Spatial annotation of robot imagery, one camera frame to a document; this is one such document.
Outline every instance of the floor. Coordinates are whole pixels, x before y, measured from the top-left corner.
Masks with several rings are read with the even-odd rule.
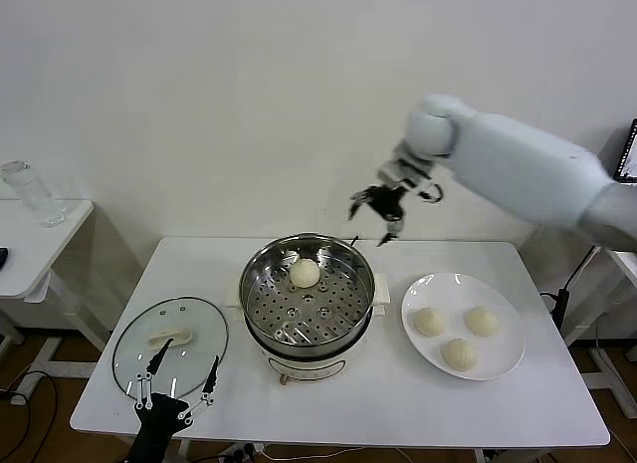
[[[25,343],[13,347],[0,363],[0,387],[4,388],[20,373],[20,371],[35,357],[40,346],[45,341],[43,336],[28,336]],[[608,347],[609,355],[617,369],[624,377],[626,384],[637,395],[637,364],[628,362],[623,356],[623,349]],[[577,366],[581,371],[595,371],[595,366],[584,348],[571,351]],[[66,337],[63,340],[56,359],[74,361],[97,361],[99,353],[85,339],[81,337]],[[121,461],[127,451],[125,443],[112,436],[91,435],[79,433],[69,426],[69,419],[80,398],[86,380],[57,379],[60,406],[52,430],[38,456],[37,462],[85,462],[115,463]],[[40,444],[49,425],[53,411],[53,393],[50,384],[43,380],[36,389],[32,399],[31,430],[22,445],[7,463],[24,463],[31,461],[34,452]],[[600,408],[606,424],[617,433],[629,450],[637,455],[637,420],[626,419],[607,390],[593,391],[593,398]],[[0,461],[2,457],[15,445],[22,435],[26,424],[24,407],[13,407],[6,400],[0,401]],[[189,458],[194,461],[208,455],[215,455],[227,445],[223,443],[193,442]],[[312,448],[295,446],[271,446],[268,453],[278,458],[327,454],[335,451],[333,448]],[[416,463],[464,463],[473,462],[471,451],[466,450],[405,450]],[[555,450],[551,453],[558,463],[587,463],[604,461],[606,463],[630,462],[629,456],[622,450],[619,443],[613,439],[604,448],[584,450]],[[265,457],[257,457],[260,463],[267,461]],[[404,463],[406,460],[392,449],[365,449],[348,452],[329,460],[333,463],[354,462],[386,462]],[[541,459],[546,463],[551,460],[548,456]]]

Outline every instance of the white table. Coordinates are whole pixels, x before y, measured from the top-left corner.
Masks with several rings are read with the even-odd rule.
[[[144,310],[171,297],[198,296],[222,306],[248,259],[266,242],[163,239],[78,402],[72,427],[136,433],[133,400],[119,390],[111,370],[123,330]],[[375,246],[372,241],[356,244],[374,272],[386,275],[392,304],[385,317],[372,322],[366,347],[347,371],[283,387],[261,360],[245,324],[229,317],[230,341],[218,372],[215,403],[178,436],[453,448],[537,449],[609,442],[606,426],[511,244],[397,241]],[[518,309],[527,324],[527,350],[514,372],[493,381],[465,381],[435,368],[411,346],[399,322],[402,296],[412,282],[435,271],[476,276]],[[231,316],[229,309],[223,310]],[[522,456],[536,458],[541,451]]]
[[[51,289],[58,297],[54,301],[58,310],[94,346],[103,349],[108,332],[51,268],[93,211],[93,204],[87,200],[62,201],[62,204],[65,208],[64,222],[44,228],[33,220],[19,200],[0,200],[0,247],[9,249],[7,262],[0,270],[0,299],[37,303]],[[3,341],[6,348],[11,341],[15,342],[17,336],[11,332],[7,322],[1,322],[0,327],[0,332],[9,338]],[[61,341],[47,339],[33,363],[33,369],[44,370],[52,376],[88,377],[92,364],[49,361]],[[18,391],[29,397],[40,378],[41,375],[27,375]],[[16,398],[16,403],[24,404],[24,400]]]

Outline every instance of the white plate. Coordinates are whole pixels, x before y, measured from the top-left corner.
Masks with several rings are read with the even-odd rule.
[[[482,306],[494,312],[501,331],[479,337],[465,325],[464,315]],[[437,309],[445,318],[446,330],[438,337],[425,337],[414,325],[414,315],[423,307]],[[525,323],[518,311],[478,279],[464,274],[431,274],[414,282],[402,300],[402,323],[416,349],[441,370],[469,380],[490,380],[513,370],[525,354]],[[451,339],[465,339],[478,351],[478,363],[459,371],[442,357],[442,346]]]

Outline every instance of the steamed bun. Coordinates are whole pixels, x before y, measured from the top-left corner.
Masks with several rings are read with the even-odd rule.
[[[426,337],[437,337],[445,332],[445,318],[436,309],[425,307],[416,312],[414,325]]]
[[[459,371],[471,370],[478,363],[478,351],[464,339],[448,341],[442,348],[442,357]]]
[[[498,316],[484,307],[474,307],[465,314],[465,325],[480,337],[491,337],[500,332]]]
[[[311,287],[320,279],[320,268],[312,259],[299,259],[290,269],[290,280],[301,288]]]

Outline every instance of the glass cup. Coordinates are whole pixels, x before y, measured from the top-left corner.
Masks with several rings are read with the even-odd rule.
[[[40,176],[25,161],[11,161],[0,167],[0,177],[9,184],[25,207],[43,227],[54,227],[64,221],[64,212]]]

